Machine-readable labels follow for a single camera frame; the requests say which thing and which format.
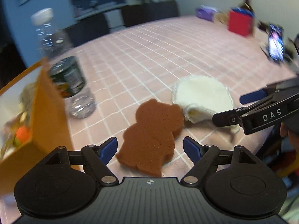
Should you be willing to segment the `red box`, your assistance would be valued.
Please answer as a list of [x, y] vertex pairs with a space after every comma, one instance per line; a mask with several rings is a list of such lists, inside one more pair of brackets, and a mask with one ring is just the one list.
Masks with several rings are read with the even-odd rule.
[[254, 17], [248, 13], [229, 10], [228, 31], [247, 37], [252, 35], [254, 27]]

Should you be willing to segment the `black chair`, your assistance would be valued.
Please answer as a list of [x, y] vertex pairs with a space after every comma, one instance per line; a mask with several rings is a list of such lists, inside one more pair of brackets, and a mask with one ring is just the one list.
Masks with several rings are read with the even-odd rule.
[[123, 6], [121, 14], [126, 27], [180, 16], [175, 0]]
[[74, 47], [110, 33], [108, 22], [103, 13], [83, 18], [75, 25], [64, 29], [64, 31]]

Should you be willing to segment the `purple tissue pack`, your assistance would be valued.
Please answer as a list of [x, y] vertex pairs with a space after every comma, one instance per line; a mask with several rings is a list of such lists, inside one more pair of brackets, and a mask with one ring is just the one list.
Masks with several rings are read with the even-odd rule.
[[213, 22], [219, 12], [220, 10], [216, 8], [201, 5], [200, 7], [196, 8], [196, 17]]

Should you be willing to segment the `clear plastic water bottle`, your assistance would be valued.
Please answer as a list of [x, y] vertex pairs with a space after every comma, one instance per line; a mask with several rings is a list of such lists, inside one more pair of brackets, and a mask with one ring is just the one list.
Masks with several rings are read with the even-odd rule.
[[54, 22], [53, 9], [45, 8], [31, 15], [36, 27], [38, 51], [46, 59], [46, 70], [64, 98], [68, 112], [83, 119], [96, 109], [96, 102], [75, 55], [73, 45]]

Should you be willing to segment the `brown bear-shaped sponge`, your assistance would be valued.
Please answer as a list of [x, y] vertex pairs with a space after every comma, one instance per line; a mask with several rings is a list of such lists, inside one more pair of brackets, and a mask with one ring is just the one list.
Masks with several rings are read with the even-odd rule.
[[177, 104], [150, 99], [138, 107], [135, 119], [123, 133], [117, 160], [145, 175], [161, 177], [162, 166], [173, 157], [175, 139], [183, 129], [183, 112]]

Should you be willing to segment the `brown plush dog toy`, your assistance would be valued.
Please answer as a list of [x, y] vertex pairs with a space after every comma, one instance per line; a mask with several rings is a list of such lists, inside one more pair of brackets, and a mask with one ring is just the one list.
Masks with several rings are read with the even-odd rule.
[[36, 83], [28, 83], [23, 88], [20, 94], [20, 105], [22, 111], [25, 112], [31, 110], [35, 89]]

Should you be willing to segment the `orange cardboard box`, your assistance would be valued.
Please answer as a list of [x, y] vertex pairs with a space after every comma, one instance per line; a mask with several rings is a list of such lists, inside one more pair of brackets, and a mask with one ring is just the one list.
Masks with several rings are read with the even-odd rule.
[[68, 129], [65, 102], [48, 75], [49, 62], [43, 58], [1, 89], [1, 127], [20, 112], [20, 94], [35, 83], [30, 110], [30, 139], [1, 160], [1, 197], [13, 194], [15, 184], [58, 146], [74, 150]]

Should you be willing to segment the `pink checkered tablecloth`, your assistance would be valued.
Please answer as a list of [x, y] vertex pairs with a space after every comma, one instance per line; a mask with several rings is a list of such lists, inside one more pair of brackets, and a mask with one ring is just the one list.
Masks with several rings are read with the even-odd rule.
[[270, 62], [254, 38], [193, 16], [116, 31], [73, 53], [97, 103], [91, 116], [68, 120], [75, 150], [100, 145], [111, 136], [121, 145], [138, 106], [152, 98], [171, 104], [173, 86], [187, 76], [216, 78], [235, 102], [245, 93], [293, 77], [286, 67]]

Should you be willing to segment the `orange crochet fruit toy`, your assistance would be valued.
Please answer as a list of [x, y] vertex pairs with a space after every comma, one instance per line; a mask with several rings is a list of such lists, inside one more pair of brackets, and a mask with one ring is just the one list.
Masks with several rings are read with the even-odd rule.
[[26, 126], [20, 126], [16, 130], [16, 135], [15, 135], [16, 141], [19, 143], [25, 143], [28, 142], [31, 139], [31, 131], [29, 128]]

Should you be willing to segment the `white round plush pad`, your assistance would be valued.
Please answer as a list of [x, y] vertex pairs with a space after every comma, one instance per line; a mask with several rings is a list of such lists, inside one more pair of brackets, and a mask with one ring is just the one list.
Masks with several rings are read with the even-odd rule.
[[185, 121], [193, 124], [236, 108], [229, 89], [208, 76], [191, 75], [180, 79], [173, 86], [172, 103], [179, 105]]

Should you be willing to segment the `dark glass bottle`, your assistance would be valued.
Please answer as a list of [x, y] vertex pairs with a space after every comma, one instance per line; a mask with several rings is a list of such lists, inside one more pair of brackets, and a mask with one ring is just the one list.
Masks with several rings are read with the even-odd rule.
[[243, 0], [243, 2], [238, 7], [254, 15], [254, 9], [251, 6], [251, 0]]

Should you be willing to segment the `smartphone on stand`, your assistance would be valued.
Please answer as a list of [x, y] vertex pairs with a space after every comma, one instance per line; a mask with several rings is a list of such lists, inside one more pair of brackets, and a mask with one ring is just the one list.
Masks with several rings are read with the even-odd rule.
[[270, 59], [276, 63], [283, 61], [283, 28], [272, 23], [268, 26], [268, 54]]

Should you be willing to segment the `right black chair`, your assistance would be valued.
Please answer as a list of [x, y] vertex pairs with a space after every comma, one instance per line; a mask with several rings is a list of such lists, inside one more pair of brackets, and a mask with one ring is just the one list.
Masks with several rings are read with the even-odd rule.
[[180, 16], [175, 0], [123, 6], [121, 14], [126, 27]]

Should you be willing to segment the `left black chair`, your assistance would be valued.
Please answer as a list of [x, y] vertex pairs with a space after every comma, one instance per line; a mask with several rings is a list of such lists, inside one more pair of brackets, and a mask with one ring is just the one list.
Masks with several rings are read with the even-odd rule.
[[108, 22], [103, 13], [83, 18], [75, 25], [64, 29], [64, 31], [74, 47], [110, 33]]

